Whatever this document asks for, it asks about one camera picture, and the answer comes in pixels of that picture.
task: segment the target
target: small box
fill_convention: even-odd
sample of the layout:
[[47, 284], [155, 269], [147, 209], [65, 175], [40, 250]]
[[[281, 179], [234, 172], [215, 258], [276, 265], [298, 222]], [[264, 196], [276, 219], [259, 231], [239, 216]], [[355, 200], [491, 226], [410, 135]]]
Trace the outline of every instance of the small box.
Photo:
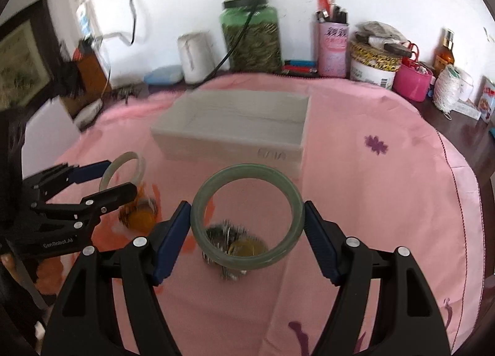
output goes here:
[[479, 120], [481, 117], [481, 112], [470, 101], [462, 102], [459, 100], [454, 105], [454, 108], [452, 110], [457, 112], [457, 113], [464, 114], [465, 116], [468, 116], [468, 117], [475, 119], [475, 120]]
[[261, 163], [297, 178], [309, 97], [250, 90], [195, 91], [151, 127], [169, 160], [220, 158]]

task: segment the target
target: green jade bangle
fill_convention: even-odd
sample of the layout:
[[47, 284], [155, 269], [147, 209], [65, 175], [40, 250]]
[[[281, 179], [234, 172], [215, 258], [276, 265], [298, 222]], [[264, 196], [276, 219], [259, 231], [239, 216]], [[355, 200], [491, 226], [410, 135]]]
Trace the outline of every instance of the green jade bangle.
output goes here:
[[[253, 257], [236, 257], [215, 247], [204, 227], [204, 212], [211, 197], [224, 185], [235, 180], [258, 179], [276, 186], [287, 198], [292, 210], [292, 224], [284, 239], [273, 249]], [[271, 167], [258, 164], [241, 164], [219, 171], [198, 190], [191, 210], [191, 229], [201, 250], [214, 262], [226, 268], [251, 271], [270, 266], [284, 258], [298, 242], [304, 228], [303, 198], [285, 175]]]

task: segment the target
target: pen holder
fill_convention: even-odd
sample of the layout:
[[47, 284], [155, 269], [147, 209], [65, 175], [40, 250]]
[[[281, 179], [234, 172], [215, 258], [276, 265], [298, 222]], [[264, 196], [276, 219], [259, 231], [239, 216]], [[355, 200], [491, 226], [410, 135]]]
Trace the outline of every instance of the pen holder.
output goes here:
[[348, 24], [319, 24], [318, 73], [320, 76], [345, 78]]

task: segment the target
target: white jade bangle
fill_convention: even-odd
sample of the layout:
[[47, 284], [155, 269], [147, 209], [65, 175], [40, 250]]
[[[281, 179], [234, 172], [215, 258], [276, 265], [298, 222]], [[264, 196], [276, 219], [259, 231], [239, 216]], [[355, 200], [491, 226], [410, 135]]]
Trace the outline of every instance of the white jade bangle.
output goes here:
[[115, 159], [111, 163], [111, 165], [108, 166], [108, 169], [105, 170], [105, 173], [100, 180], [100, 191], [106, 190], [108, 188], [108, 184], [110, 183], [111, 178], [118, 169], [120, 169], [125, 163], [134, 159], [137, 159], [138, 165], [136, 167], [136, 171], [131, 180], [131, 183], [137, 187], [143, 180], [144, 169], [146, 169], [146, 160], [135, 152], [126, 152]]

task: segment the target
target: brown bottle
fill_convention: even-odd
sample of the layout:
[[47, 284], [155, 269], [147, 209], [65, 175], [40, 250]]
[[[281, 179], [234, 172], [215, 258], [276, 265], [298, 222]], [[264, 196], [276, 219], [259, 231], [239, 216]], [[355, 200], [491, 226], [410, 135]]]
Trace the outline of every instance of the brown bottle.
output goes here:
[[444, 45], [437, 48], [435, 51], [435, 76], [438, 78], [440, 73], [449, 64], [454, 64], [454, 54], [452, 53], [452, 48], [454, 47], [454, 32], [451, 30], [445, 31]]

